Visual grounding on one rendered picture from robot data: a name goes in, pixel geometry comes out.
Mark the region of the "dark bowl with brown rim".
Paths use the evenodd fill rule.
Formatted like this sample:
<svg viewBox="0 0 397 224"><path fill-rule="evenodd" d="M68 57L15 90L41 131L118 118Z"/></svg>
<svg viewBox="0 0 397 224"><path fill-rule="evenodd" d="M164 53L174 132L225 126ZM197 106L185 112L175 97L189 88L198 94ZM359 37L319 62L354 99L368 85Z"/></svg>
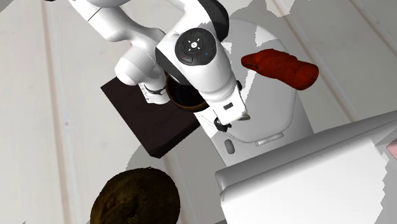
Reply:
<svg viewBox="0 0 397 224"><path fill-rule="evenodd" d="M199 91L191 85L181 85L168 76L165 87L169 99L182 110L197 113L209 107Z"/></svg>

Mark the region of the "dark robot stand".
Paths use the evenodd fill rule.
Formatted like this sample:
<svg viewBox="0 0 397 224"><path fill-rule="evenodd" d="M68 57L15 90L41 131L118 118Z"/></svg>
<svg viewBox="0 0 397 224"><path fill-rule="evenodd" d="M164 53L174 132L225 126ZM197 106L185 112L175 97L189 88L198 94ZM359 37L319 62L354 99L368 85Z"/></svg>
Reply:
<svg viewBox="0 0 397 224"><path fill-rule="evenodd" d="M149 104L140 87L128 86L118 78L101 90L151 157L162 158L200 127L193 113L172 102Z"/></svg>

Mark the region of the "dark red oblong object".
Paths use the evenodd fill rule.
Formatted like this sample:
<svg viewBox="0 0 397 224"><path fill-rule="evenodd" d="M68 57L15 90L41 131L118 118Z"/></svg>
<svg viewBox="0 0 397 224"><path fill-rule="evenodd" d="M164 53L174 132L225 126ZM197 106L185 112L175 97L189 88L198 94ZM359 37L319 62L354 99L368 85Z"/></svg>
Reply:
<svg viewBox="0 0 397 224"><path fill-rule="evenodd" d="M311 87L319 76L319 68L312 63L274 49L265 49L241 58L245 68L258 74L279 80L296 90Z"/></svg>

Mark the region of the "brown round basket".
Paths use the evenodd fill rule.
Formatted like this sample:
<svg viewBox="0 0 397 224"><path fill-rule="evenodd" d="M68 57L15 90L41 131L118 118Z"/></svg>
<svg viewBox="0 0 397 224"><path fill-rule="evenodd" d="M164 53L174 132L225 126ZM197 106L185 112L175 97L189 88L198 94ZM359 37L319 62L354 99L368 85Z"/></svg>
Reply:
<svg viewBox="0 0 397 224"><path fill-rule="evenodd" d="M160 169L123 171L95 199L90 224L177 224L181 211L178 188Z"/></svg>

